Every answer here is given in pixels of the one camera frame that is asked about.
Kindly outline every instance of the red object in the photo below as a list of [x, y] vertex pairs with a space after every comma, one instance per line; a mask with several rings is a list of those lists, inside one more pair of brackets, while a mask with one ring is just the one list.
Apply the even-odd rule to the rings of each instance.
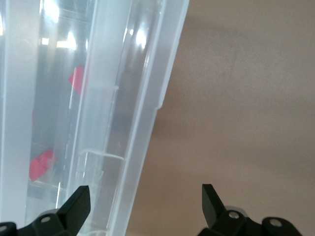
[[31, 161], [30, 165], [30, 179], [35, 181], [43, 176], [51, 165], [56, 162], [56, 156], [52, 150], [44, 151]]
[[77, 91], [79, 95], [81, 95], [83, 75], [84, 75], [84, 65], [80, 65], [74, 69], [74, 72], [68, 78], [72, 87]]

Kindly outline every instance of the black plastic part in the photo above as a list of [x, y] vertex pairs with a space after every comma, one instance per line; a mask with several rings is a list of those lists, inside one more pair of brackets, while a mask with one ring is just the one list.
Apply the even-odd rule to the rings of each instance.
[[226, 211], [225, 206], [211, 184], [202, 185], [202, 211], [209, 228]]
[[65, 229], [72, 235], [77, 235], [90, 211], [89, 187], [80, 186], [57, 211], [57, 216]]
[[42, 215], [19, 230], [13, 222], [0, 223], [0, 236], [75, 236], [90, 210], [89, 187], [80, 186], [57, 213]]
[[[229, 214], [233, 212], [238, 218], [231, 218]], [[211, 227], [211, 231], [218, 232], [225, 236], [241, 236], [246, 234], [246, 218], [237, 211], [226, 211], [216, 223]]]
[[[271, 220], [278, 220], [281, 223], [281, 226], [272, 225]], [[302, 236], [294, 225], [282, 218], [267, 217], [263, 219], [262, 226], [263, 232], [267, 236]]]
[[202, 185], [202, 210], [209, 228], [198, 236], [302, 236], [282, 218], [268, 217], [260, 225], [238, 211], [226, 210], [211, 184]]
[[15, 223], [3, 222], [3, 223], [0, 223], [0, 228], [2, 227], [6, 227], [6, 229], [0, 232], [0, 236], [16, 236], [17, 235]]

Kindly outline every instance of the screw head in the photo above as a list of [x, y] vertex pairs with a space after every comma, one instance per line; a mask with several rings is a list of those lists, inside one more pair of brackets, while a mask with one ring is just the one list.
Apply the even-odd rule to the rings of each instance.
[[8, 227], [6, 225], [0, 226], [0, 232], [3, 232], [7, 229]]
[[46, 217], [44, 217], [44, 218], [42, 218], [40, 220], [41, 223], [45, 223], [45, 222], [48, 222], [48, 221], [50, 221], [50, 216], [46, 216]]
[[238, 215], [238, 213], [234, 212], [234, 211], [231, 211], [229, 214], [228, 214], [229, 217], [231, 217], [232, 219], [238, 219], [240, 218], [240, 216]]
[[271, 219], [270, 224], [275, 226], [275, 227], [281, 227], [282, 226], [281, 222], [277, 219]]

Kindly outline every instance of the plastic container lid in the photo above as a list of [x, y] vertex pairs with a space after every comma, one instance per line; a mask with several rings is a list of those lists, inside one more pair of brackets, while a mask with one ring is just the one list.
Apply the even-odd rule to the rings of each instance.
[[82, 235], [124, 235], [188, 1], [0, 0], [0, 221], [88, 185]]

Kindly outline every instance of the white wall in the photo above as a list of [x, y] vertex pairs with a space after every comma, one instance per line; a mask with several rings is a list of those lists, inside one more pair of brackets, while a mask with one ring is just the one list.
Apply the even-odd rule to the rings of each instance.
[[201, 184], [315, 232], [315, 1], [191, 0], [128, 236], [194, 236]]

